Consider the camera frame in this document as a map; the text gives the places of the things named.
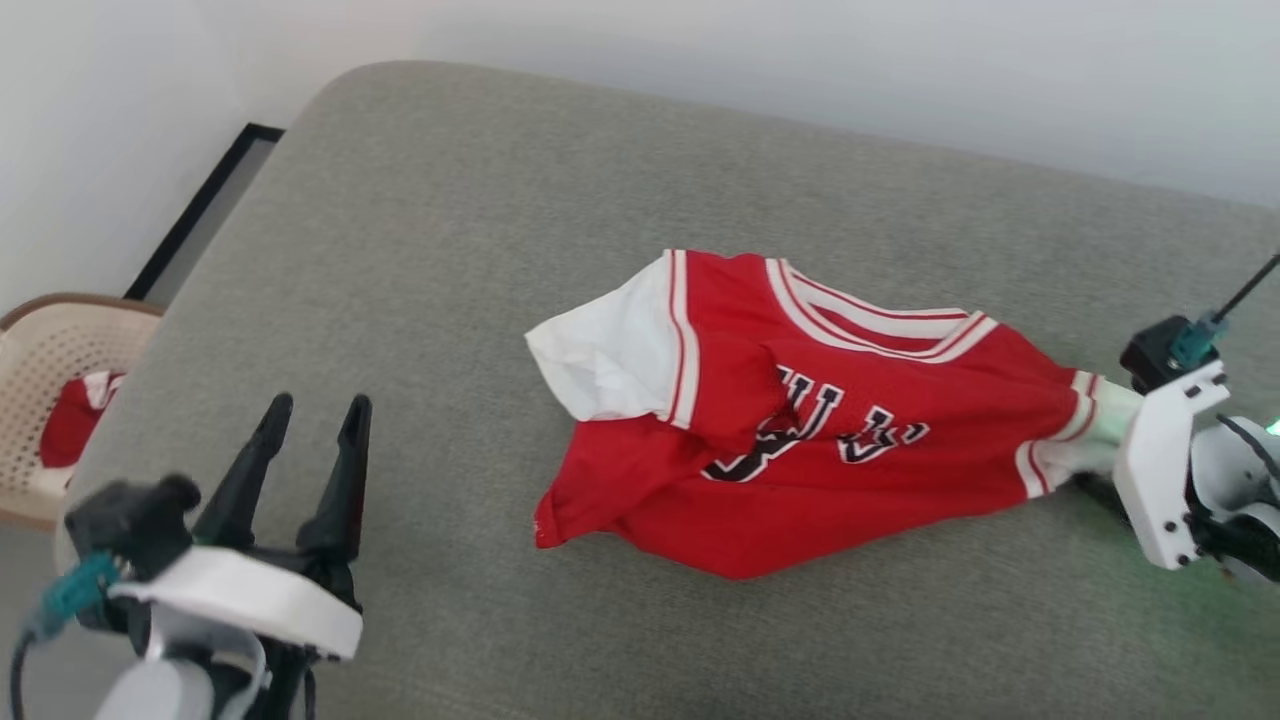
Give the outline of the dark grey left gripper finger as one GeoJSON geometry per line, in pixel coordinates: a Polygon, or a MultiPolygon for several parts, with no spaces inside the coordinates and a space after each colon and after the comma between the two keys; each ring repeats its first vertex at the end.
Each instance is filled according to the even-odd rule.
{"type": "Polygon", "coordinates": [[[317,510],[297,533],[307,577],[340,601],[356,600],[351,564],[362,539],[371,427],[372,401],[356,395],[337,437],[337,460],[317,510]]]}
{"type": "Polygon", "coordinates": [[[192,536],[197,543],[233,550],[253,546],[262,484],[284,443],[292,410],[292,395],[279,393],[271,400],[195,523],[192,536]]]}

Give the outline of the beige perforated laundry basket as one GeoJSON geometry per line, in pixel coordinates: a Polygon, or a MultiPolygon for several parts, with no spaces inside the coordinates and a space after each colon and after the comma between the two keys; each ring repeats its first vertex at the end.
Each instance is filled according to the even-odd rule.
{"type": "Polygon", "coordinates": [[[63,387],[128,373],[157,329],[160,306],[51,293],[0,318],[0,523],[52,532],[73,468],[46,468],[38,442],[63,387]]]}

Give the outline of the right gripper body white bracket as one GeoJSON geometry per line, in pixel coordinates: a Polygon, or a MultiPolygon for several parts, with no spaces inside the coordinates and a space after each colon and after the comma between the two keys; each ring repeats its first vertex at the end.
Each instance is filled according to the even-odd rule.
{"type": "Polygon", "coordinates": [[[1146,559],[1176,571],[1212,559],[1243,582],[1280,585],[1280,436],[1215,414],[1222,361],[1151,391],[1123,441],[1114,486],[1146,559]],[[1204,414],[1215,423],[1197,428],[1204,414]]]}

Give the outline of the red and white crumpled garment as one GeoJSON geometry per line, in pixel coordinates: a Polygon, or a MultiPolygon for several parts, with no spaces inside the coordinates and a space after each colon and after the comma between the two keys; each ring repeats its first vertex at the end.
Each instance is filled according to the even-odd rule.
{"type": "Polygon", "coordinates": [[[92,372],[61,387],[40,437],[38,456],[45,468],[72,468],[81,460],[125,378],[125,373],[92,372]]]}

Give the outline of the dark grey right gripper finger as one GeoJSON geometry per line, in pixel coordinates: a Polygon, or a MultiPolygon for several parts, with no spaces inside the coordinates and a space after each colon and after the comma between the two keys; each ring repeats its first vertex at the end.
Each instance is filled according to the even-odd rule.
{"type": "Polygon", "coordinates": [[[1079,474],[1075,475],[1075,486],[1119,521],[1130,520],[1123,498],[1108,478],[1096,474],[1079,474]]]}

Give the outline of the black framed grey panel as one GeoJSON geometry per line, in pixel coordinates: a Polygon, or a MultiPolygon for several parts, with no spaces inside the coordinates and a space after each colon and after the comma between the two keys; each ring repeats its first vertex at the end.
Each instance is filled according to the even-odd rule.
{"type": "Polygon", "coordinates": [[[123,299],[168,306],[247,193],[285,131],[248,123],[145,261],[123,299]]]}

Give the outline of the red basketball jersey white sleeves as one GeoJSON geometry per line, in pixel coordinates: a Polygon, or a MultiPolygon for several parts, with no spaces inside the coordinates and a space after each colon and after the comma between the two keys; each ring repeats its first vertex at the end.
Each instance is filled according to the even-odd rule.
{"type": "Polygon", "coordinates": [[[1107,474],[1140,396],[959,307],[672,249],[526,336],[576,427],[536,546],[605,532],[764,577],[1107,474]]]}

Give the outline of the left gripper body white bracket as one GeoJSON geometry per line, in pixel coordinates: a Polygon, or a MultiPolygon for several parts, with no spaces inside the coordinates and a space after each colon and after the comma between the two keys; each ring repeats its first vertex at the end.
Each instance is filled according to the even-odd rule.
{"type": "Polygon", "coordinates": [[[314,665],[356,656],[362,614],[316,582],[233,550],[195,547],[110,600],[150,612],[108,720],[315,720],[314,665]]]}

